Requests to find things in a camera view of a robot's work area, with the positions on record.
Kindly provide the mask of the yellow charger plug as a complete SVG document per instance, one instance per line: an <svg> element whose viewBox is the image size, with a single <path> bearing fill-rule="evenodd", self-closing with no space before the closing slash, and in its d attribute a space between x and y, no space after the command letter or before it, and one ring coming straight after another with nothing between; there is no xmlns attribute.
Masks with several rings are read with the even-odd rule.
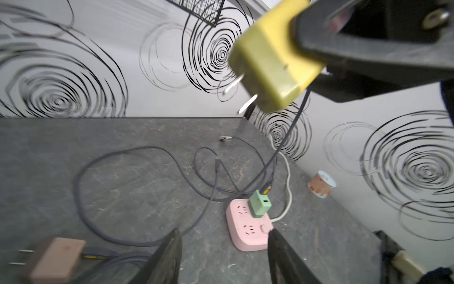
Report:
<svg viewBox="0 0 454 284"><path fill-rule="evenodd" d="M281 1L235 40L228 64L236 75L228 85L242 86L264 112L285 109L322 72L325 64L305 56L292 38L292 20L309 1Z"/></svg>

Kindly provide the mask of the green charger plug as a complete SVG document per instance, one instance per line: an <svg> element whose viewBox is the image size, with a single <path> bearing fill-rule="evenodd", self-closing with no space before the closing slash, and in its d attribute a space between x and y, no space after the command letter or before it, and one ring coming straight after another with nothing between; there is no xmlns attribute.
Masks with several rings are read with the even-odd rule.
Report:
<svg viewBox="0 0 454 284"><path fill-rule="evenodd" d="M261 218L268 213L272 204L266 194L262 194L259 190L256 190L249 198L248 206L254 218Z"/></svg>

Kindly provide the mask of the pink power strip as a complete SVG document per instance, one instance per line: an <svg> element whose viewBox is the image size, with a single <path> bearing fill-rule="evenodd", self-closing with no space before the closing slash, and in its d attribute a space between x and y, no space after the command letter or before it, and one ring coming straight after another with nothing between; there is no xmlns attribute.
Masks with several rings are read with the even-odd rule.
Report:
<svg viewBox="0 0 454 284"><path fill-rule="evenodd" d="M242 252L267 250L268 234L274 228L268 214L254 218L248 200L232 200L226 210L231 240Z"/></svg>

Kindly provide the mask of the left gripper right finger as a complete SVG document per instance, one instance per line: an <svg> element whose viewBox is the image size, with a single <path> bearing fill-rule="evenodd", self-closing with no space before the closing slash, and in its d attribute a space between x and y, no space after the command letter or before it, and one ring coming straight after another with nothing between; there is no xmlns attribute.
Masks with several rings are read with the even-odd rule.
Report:
<svg viewBox="0 0 454 284"><path fill-rule="evenodd" d="M273 284L321 284L321 281L275 228L268 234L267 253Z"/></svg>

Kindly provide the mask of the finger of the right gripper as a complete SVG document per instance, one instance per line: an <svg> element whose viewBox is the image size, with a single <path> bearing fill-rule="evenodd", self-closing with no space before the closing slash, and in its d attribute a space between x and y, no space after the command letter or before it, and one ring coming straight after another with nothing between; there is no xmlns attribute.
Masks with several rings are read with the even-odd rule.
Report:
<svg viewBox="0 0 454 284"><path fill-rule="evenodd" d="M401 87L367 76L348 73L344 78L320 74L309 85L309 89L333 102L344 103L399 91Z"/></svg>
<svg viewBox="0 0 454 284"><path fill-rule="evenodd" d="M311 58L402 86L454 76L452 1L316 1L294 18Z"/></svg>

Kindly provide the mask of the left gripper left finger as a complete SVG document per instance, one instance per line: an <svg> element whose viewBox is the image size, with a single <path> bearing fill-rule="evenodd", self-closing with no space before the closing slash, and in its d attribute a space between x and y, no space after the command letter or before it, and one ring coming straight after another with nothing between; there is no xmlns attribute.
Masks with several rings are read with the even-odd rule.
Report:
<svg viewBox="0 0 454 284"><path fill-rule="evenodd" d="M182 235L175 228L129 284L177 284L182 248Z"/></svg>

